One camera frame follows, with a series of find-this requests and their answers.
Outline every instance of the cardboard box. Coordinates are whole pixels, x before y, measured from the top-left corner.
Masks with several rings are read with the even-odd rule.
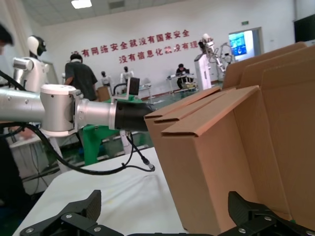
[[[173,198],[176,198],[176,192],[173,192],[172,189],[174,189],[173,186],[173,165],[176,165],[176,163],[173,163],[172,160],[169,159],[169,156],[165,156],[163,154],[164,147],[167,145],[165,143],[165,140],[162,139],[162,134],[161,131],[165,130],[166,128],[174,125],[176,122],[182,120],[183,118],[189,116],[190,114],[194,113],[195,111],[201,109],[202,107],[206,106],[207,104],[211,103],[212,101],[218,99],[220,96],[230,92],[228,91],[221,91],[221,92],[216,92],[210,96],[207,96],[201,100],[198,100],[190,105],[187,105],[185,107],[182,107],[180,109],[177,109],[174,112],[168,113],[165,116],[156,118],[153,122],[152,119],[146,119],[147,121],[147,127],[151,136],[151,139],[153,141],[154,147],[157,152],[157,156],[159,159],[159,162],[161,164],[161,167],[163,169],[163,173],[165,175],[165,178],[167,180],[168,186],[171,190],[171,194],[174,195]],[[175,201],[175,205],[177,208],[177,211],[179,213],[179,216],[181,217],[182,215],[185,214],[185,211],[182,212],[183,208],[181,205],[177,205],[177,202]],[[185,219],[181,219],[183,227],[186,228],[185,224]]]
[[[198,93],[195,93],[191,96],[188,96],[188,97],[185,97],[184,99],[182,100],[179,100],[178,102],[175,102],[175,103],[172,103],[166,107],[162,107],[161,109],[159,110],[156,110],[148,115],[146,115],[144,117],[145,119],[145,122],[146,122],[146,125],[148,127],[148,130],[150,132],[150,130],[152,130],[152,127],[154,125],[154,121],[157,119],[157,118],[160,118],[162,116],[165,116],[173,111],[176,111],[182,107],[185,107],[191,103],[194,103],[204,97],[207,97],[207,96],[210,96],[211,94],[215,93],[215,92],[219,92],[221,89],[219,86],[216,86],[216,87],[212,87],[210,89],[206,89],[204,91],[201,91],[201,92],[198,92]]]
[[[266,69],[312,58],[315,58],[315,45],[249,65],[244,69],[239,88],[261,85]]]
[[[232,227],[229,191],[315,229],[315,59],[268,69],[162,131],[160,152],[190,233]]]
[[[110,99],[110,94],[107,86],[102,86],[97,89],[97,96],[99,102],[104,102]]]
[[[226,69],[222,89],[224,90],[224,89],[238,86],[241,82],[243,71],[246,66],[263,61],[263,60],[268,60],[268,59],[271,59],[271,58],[274,58],[274,57],[277,57],[286,53],[290,53],[295,50],[306,48],[306,47],[307,45],[305,43],[299,42],[299,43],[295,43],[284,48],[280,48],[280,49],[277,49],[268,53],[261,54],[259,56],[256,56],[247,60],[233,63],[229,65]]]
[[[250,96],[258,87],[245,90]],[[222,100],[229,98],[234,103],[235,93],[240,91],[219,97],[162,131],[164,147],[157,154],[168,160],[172,176],[165,177],[182,224],[190,233],[217,235],[235,226],[227,212],[229,191],[258,202],[236,120],[227,110],[233,108],[224,107],[213,118],[221,111]]]

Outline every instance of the ceiling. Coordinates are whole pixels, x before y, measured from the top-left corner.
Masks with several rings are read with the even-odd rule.
[[[179,1],[184,0],[91,0],[92,7],[83,9],[74,9],[71,0],[23,0],[23,4],[36,22],[48,26]]]

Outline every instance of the green stand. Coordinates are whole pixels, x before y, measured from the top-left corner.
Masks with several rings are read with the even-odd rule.
[[[133,95],[129,96],[129,102],[141,103],[141,99],[136,99]],[[119,134],[119,130],[110,130],[108,126],[86,125],[83,128],[83,150],[85,165],[97,163],[97,156],[99,153],[99,146],[103,139],[113,135]]]

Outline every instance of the ceiling light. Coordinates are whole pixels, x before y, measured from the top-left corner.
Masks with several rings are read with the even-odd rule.
[[[92,6],[91,0],[73,0],[71,4],[75,9],[87,8]]]

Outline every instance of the red chinese text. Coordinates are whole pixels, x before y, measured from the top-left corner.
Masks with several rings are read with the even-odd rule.
[[[120,62],[120,64],[121,64],[121,63],[126,63],[126,62],[128,62],[128,61],[127,61],[127,57],[126,57],[126,56],[121,56],[121,57],[119,57],[119,62]]]
[[[130,43],[130,47],[132,47],[132,48],[138,46],[138,45],[137,45],[137,41],[136,41],[135,39],[130,40],[129,43]]]
[[[135,58],[134,56],[135,56],[135,54],[130,54],[130,55],[128,56],[129,60],[130,60],[130,61],[135,61],[136,58]]]
[[[198,43],[197,43],[197,41],[191,42],[191,43],[190,43],[190,47],[191,47],[191,48],[198,48]]]
[[[179,52],[181,51],[181,46],[179,44],[176,44],[174,52]]]
[[[148,51],[147,51],[147,54],[148,54],[148,57],[149,57],[149,58],[151,58],[151,57],[154,56],[152,50],[148,50]]]
[[[158,49],[156,50],[156,54],[157,54],[157,56],[162,56],[162,55],[163,55],[162,49],[161,49],[161,48],[158,48]]]
[[[158,34],[157,35],[157,41],[158,42],[163,42],[164,41],[163,34]]]
[[[118,44],[117,44],[117,43],[111,44],[110,47],[111,47],[111,49],[112,49],[112,52],[118,50]]]
[[[169,53],[172,53],[172,48],[171,47],[165,47],[165,53],[166,54],[169,54]]]
[[[147,44],[146,38],[139,38],[139,44],[140,44],[140,45],[145,45],[145,44]]]
[[[172,33],[166,33],[165,40],[171,40],[171,39],[172,39]]]
[[[100,47],[100,53],[108,53],[108,48],[106,45]]]
[[[184,50],[188,50],[188,49],[189,49],[188,43],[183,43],[183,49],[184,49]]]
[[[138,53],[138,58],[139,58],[139,60],[145,59],[144,52]]]
[[[88,49],[82,50],[82,54],[83,54],[83,56],[84,56],[85,58],[90,56]]]
[[[128,48],[127,45],[128,45],[128,44],[126,44],[125,42],[122,42],[121,45],[120,45],[120,47],[121,47],[121,49],[127,49],[127,48]]]
[[[148,41],[150,42],[150,43],[154,43],[155,41],[154,41],[154,36],[149,36],[148,37]]]
[[[183,31],[183,37],[188,37],[188,36],[189,36],[189,31],[184,30],[184,31]]]
[[[174,32],[174,36],[175,36],[175,38],[180,38],[181,37],[181,33],[179,31],[175,31]]]
[[[98,48],[97,47],[91,48],[91,51],[92,51],[92,56],[94,54],[98,55]]]

